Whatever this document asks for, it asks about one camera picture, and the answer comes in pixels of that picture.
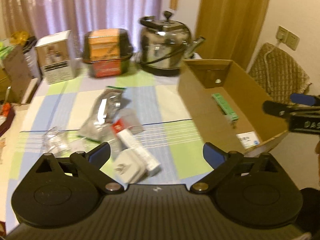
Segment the small red packet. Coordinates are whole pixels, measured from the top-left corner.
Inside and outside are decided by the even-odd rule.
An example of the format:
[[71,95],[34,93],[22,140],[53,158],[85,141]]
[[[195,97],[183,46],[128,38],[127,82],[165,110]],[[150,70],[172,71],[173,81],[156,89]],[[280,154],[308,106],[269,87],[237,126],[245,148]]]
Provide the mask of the small red packet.
[[121,132],[122,130],[124,130],[125,127],[125,123],[123,122],[123,119],[119,118],[115,123],[113,123],[111,125],[112,131],[115,135],[117,135],[119,132]]

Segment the white power adapter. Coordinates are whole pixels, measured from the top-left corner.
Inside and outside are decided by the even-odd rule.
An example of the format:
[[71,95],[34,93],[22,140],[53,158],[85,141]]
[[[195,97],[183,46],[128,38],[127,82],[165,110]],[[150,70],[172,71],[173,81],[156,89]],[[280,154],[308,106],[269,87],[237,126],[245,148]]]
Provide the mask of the white power adapter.
[[137,183],[146,175],[146,165],[133,149],[125,149],[111,158],[115,173],[126,184]]

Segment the long white tube box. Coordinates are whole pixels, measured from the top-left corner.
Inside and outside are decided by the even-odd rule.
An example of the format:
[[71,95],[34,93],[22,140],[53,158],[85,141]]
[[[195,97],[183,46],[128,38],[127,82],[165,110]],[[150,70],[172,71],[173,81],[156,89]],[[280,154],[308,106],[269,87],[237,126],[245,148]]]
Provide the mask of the long white tube box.
[[133,136],[129,129],[118,132],[117,137],[127,148],[133,149],[140,157],[150,177],[161,170],[161,163]]

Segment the green yellow packages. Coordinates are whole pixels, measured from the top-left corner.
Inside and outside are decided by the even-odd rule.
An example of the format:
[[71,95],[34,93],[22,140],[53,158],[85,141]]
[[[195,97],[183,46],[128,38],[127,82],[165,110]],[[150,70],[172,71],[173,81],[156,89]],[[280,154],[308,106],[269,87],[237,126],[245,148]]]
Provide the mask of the green yellow packages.
[[10,38],[1,40],[0,57],[3,60],[16,47],[26,44],[30,34],[27,31],[14,32]]

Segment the white product box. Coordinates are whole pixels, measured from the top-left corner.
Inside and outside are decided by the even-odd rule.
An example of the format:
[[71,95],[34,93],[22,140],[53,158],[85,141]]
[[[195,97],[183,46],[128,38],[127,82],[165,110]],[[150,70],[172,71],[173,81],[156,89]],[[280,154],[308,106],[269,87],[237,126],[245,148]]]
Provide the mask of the white product box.
[[40,38],[35,49],[41,72],[48,84],[76,77],[76,53],[71,30]]

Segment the black orange food bowl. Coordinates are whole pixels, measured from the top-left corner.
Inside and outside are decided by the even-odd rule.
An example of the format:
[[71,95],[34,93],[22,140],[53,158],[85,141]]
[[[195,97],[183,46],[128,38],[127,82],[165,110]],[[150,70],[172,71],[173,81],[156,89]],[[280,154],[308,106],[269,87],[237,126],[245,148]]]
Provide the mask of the black orange food bowl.
[[84,36],[82,61],[87,64],[91,77],[126,73],[132,56],[133,46],[125,29],[99,29]]

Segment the clear plastic bag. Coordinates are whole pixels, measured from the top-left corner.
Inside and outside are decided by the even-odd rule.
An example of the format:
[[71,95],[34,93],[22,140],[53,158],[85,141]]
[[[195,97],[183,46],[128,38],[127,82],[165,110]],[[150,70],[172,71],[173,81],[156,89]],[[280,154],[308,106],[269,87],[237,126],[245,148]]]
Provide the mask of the clear plastic bag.
[[137,113],[134,109],[121,109],[118,113],[118,117],[120,131],[128,129],[132,134],[138,134],[144,131],[143,126],[141,125]]

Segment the wooden door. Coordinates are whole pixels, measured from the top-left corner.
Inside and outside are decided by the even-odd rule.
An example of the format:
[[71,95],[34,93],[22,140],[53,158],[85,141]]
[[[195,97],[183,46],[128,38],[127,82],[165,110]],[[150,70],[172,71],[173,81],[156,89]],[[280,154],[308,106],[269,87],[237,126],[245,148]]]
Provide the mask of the wooden door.
[[246,69],[263,26],[269,0],[201,0],[196,35],[204,59],[233,60]]

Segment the pink curtain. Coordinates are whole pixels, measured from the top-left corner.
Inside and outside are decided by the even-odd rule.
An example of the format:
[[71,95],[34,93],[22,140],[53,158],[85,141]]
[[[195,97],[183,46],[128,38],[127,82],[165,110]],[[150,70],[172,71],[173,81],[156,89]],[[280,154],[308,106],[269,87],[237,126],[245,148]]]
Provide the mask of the pink curtain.
[[126,29],[137,51],[139,19],[159,16],[161,0],[1,0],[1,6],[7,35],[26,31],[41,38],[71,30],[81,54],[87,32],[108,28]]

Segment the green medicine box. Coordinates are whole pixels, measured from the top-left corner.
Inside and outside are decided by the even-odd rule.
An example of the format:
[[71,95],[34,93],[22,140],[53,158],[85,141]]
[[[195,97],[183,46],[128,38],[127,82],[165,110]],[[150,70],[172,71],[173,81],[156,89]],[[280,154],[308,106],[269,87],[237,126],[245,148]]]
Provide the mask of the green medicine box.
[[231,122],[237,122],[239,120],[238,115],[232,109],[230,104],[225,100],[225,98],[220,93],[212,94],[212,98],[215,100],[217,105],[221,108],[226,118]]

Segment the dark wooden tray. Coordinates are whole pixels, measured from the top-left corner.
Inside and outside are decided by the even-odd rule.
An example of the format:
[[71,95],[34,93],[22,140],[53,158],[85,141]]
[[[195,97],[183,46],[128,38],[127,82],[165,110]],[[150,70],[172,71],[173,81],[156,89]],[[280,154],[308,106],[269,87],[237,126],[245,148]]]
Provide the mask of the dark wooden tray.
[[7,117],[1,115],[1,125],[0,125],[0,136],[3,136],[4,133],[10,128],[15,117],[15,110],[11,104],[11,110]]

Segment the crinkled clear wrapper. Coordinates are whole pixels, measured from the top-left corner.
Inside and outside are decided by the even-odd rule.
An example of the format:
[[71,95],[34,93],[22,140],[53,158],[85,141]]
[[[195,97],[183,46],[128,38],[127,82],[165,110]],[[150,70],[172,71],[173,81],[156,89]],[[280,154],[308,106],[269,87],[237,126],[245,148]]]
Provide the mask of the crinkled clear wrapper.
[[57,127],[52,127],[43,136],[43,145],[47,153],[52,153],[55,157],[61,157],[70,151],[65,131]]

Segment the steel electric kettle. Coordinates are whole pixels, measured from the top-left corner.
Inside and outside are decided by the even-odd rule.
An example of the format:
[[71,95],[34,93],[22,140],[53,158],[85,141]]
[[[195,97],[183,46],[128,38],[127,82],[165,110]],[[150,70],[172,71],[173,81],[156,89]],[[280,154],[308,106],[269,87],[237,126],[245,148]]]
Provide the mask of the steel electric kettle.
[[205,38],[192,38],[187,25],[172,20],[173,13],[163,11],[163,20],[155,16],[143,16],[139,19],[140,67],[159,76],[176,76],[180,73],[181,62],[190,59]]

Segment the silver foil pouch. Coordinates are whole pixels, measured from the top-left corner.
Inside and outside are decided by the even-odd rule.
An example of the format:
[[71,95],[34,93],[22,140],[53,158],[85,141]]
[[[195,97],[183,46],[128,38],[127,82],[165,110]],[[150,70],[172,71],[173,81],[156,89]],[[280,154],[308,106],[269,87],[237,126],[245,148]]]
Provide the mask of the silver foil pouch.
[[102,142],[108,133],[108,127],[121,108],[126,88],[107,86],[97,97],[91,113],[78,130],[78,136],[91,141]]

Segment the cardboard box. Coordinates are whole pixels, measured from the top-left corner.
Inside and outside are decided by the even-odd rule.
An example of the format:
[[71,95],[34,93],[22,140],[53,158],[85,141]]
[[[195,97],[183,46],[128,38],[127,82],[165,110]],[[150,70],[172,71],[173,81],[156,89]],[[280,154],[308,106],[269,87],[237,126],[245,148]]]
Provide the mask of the cardboard box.
[[204,142],[257,155],[287,135],[285,121],[263,111],[270,96],[231,60],[184,60],[178,92]]

